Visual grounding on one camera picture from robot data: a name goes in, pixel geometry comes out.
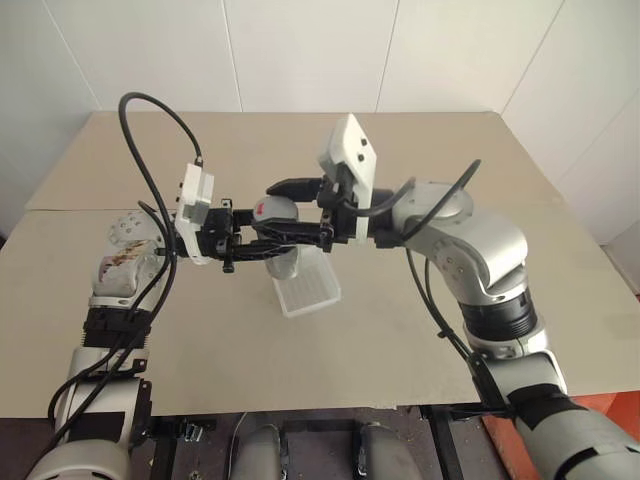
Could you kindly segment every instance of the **white plastic container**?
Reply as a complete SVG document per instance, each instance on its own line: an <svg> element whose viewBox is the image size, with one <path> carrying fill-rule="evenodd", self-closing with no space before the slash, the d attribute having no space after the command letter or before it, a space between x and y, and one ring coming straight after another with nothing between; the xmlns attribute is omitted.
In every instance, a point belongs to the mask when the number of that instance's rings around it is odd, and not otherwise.
<svg viewBox="0 0 640 480"><path fill-rule="evenodd" d="M285 317L297 317L333 305L342 297L329 257L314 246L301 246L298 273L287 280L273 279Z"/></svg>

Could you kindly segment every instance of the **black cable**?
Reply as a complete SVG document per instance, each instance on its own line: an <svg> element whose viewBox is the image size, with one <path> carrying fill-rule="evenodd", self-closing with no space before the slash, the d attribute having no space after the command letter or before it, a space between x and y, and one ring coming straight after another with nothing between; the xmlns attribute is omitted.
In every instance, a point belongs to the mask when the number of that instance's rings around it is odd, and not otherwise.
<svg viewBox="0 0 640 480"><path fill-rule="evenodd" d="M471 180L473 174L476 173L476 170L478 170L480 163L481 160L474 160L473 162L471 162L471 165L469 165L464 173L460 176L460 178L456 180L456 183L451 185L451 188L449 188L449 190L447 190L447 193L445 193L442 198L438 200L438 203L436 203L435 206L431 210L429 210L429 212L424 217L422 217L411 230L409 230L409 232L405 233L402 236L402 240L405 243L416 233L418 233L422 229L422 227L433 220L436 214L440 210L442 210L442 207L446 205L446 203L458 192L458 190L463 189L467 185L467 183L469 183L469 180Z"/></svg>
<svg viewBox="0 0 640 480"><path fill-rule="evenodd" d="M342 202L342 206L346 210L355 213L358 217L377 217L378 215L382 215L383 213L387 213L389 210L391 210L395 206L395 204L398 203L400 199L404 197L406 193L415 186L415 184L416 177L411 177L392 196L387 198L379 205L375 205L371 208L358 208L347 200L344 200Z"/></svg>
<svg viewBox="0 0 640 480"><path fill-rule="evenodd" d="M156 107L161 108L162 110L164 110L164 112L167 115L173 118L178 125L180 125L182 130L184 130L184 133L186 133L187 136L189 137L189 140L191 140L191 143L193 144L193 148L196 151L195 164L201 167L203 165L203 161L202 161L202 151L200 150L200 144L198 143L196 136L193 134L191 129L188 127L188 125L184 123L184 120L182 120L176 112L174 112L171 108L169 108L167 105L162 103L157 98L154 98L151 95L147 95L146 93L129 92L129 93L125 93L120 99L120 102L118 103L118 117L120 119L120 126L122 127L122 133L124 134L124 138L127 141L127 145L129 146L129 151L133 155L133 158L136 160L136 163L138 164L138 168L140 168L140 163L142 163L142 165L144 166L144 162L142 162L142 158L140 157L140 152L138 152L138 148L136 147L135 142L133 141L133 137L131 136L131 130L129 128L129 121L127 120L127 104L131 100L136 100L136 99L144 100L146 102L154 104ZM147 177L150 177L146 167L144 167L144 171L141 169L141 172L145 180L147 180Z"/></svg>
<svg viewBox="0 0 640 480"><path fill-rule="evenodd" d="M75 421L85 412L87 407L100 394L100 392L105 387L105 385L109 382L109 380L111 380L111 378L118 372L119 368L125 362L125 360L129 356L129 354L134 350L135 345L142 339L142 337L144 337L144 335L146 335L145 332L147 331L148 327L154 321L154 319L157 316L158 312L160 311L160 309L164 305L164 302L167 299L167 296L169 295L169 291L171 290L171 287L173 286L173 281L175 279L176 270L177 270L176 234L175 234L175 230L173 229L173 226L172 226L172 223L171 223L171 218L169 216L169 212L168 212L167 207L166 207L166 205L164 203L162 195L160 194L160 192L158 190L158 187L156 186L153 178L151 177L151 174L149 173L149 170L147 169L144 161L142 160L142 156L140 155L140 152L139 152L139 150L138 150L138 148L137 148L137 146L136 146L136 144L135 144L135 142L133 140L133 136L131 135L131 129L129 128L129 122L127 120L127 110L126 109L127 109L127 104L129 103L129 101L131 101L133 99L140 99L140 100L148 101L148 102L160 107L171 118L173 118L182 127L182 129L189 136L189 138L191 139L191 142L193 143L193 146L194 146L194 149L195 149L195 152L196 152L195 164L198 165L198 166L202 166L202 163L203 163L202 162L202 153L201 153L201 150L200 150L200 146L198 145L198 142L197 142L195 136L193 135L193 133L191 132L189 127L184 123L184 121L178 116L178 114L175 113L173 110L171 110L168 106L166 106L161 101L159 101L159 100L157 100L157 99L155 99L155 98L153 98L153 97L151 97L149 95L146 95L144 93L138 93L138 92L127 93L120 99L120 103L118 104L118 118L120 119L120 126L122 128L122 133L123 133L123 135L125 137L125 140L127 142L129 150L131 152L131 155L133 156L133 159L136 162L136 165L138 166L138 169L140 170L140 173L142 174L143 178L145 179L145 181L147 183L147 186L149 187L149 190L151 191L151 194L153 195L153 198L156 201L156 204L158 205L158 210L160 211L160 216L162 217L162 221L164 223L164 226L162 226L160 224L160 221L157 219L157 217L155 217L151 207L149 207L148 205L146 205L146 204L144 204L142 202L139 202L138 204L140 205L140 207L146 213L152 215L152 218L156 222L156 225L158 225L159 228L160 228L161 234L164 236L164 242L165 242L165 246L166 246L165 261L163 262L163 264L160 267L160 270L158 271L156 276L151 280L151 282L149 282L147 287L141 292L140 296L136 299L136 302L134 302L134 305L137 307L140 304L140 302L142 301L142 298L144 298L144 297L142 297L142 295L143 294L146 295L151 290L151 288L155 287L155 285L160 281L160 279L162 278L164 273L167 271L167 268L169 269L169 274L167 276L167 281L166 281L166 283L164 285L162 293L160 294L160 297L158 298L158 301L157 301L156 305L154 306L153 310L151 311L151 313L149 315L149 320L146 322L146 324L144 326L142 326L140 328L140 330L138 331L136 336L129 342L128 346L122 352L122 354L120 355L118 360L116 360L116 362L111 367L111 369L107 372L107 374L100 379L100 381L96 384L96 386L91 391L91 393L89 393L89 395L87 395L85 400L78 406L78 408L74 411L74 413L55 432L55 434L53 435L53 437L51 438L51 440L49 441L47 446L43 449L41 454L38 456L38 458L34 462L33 466L29 469L29 472L31 470L33 470L33 467L35 467L35 465L42 459L42 457L44 457L51 449L55 448L55 446L58 444L58 442L64 437L64 435L73 426Z"/></svg>
<svg viewBox="0 0 640 480"><path fill-rule="evenodd" d="M449 324L444 319L444 317L442 316L438 308L435 306L435 303L432 303L431 300L429 299L429 295L427 295L424 288L422 287L422 283L420 282L420 277L418 276L418 272L416 270L416 266L413 261L413 255L411 254L411 250L406 248L405 252L407 254L407 261L409 262L409 269L411 270L411 276L413 277L413 281L415 282L416 287L418 288L418 293L420 293L420 297L422 297L422 301L424 302L425 306L427 307L427 310L431 314L431 317L440 328L440 332L438 333L438 336L440 338L446 338L447 340L449 340L451 342L451 345L453 345L453 348L455 348L456 351L460 354L460 356L466 361L467 358L469 358L469 355L471 355L471 351L465 345L462 339L449 326Z"/></svg>

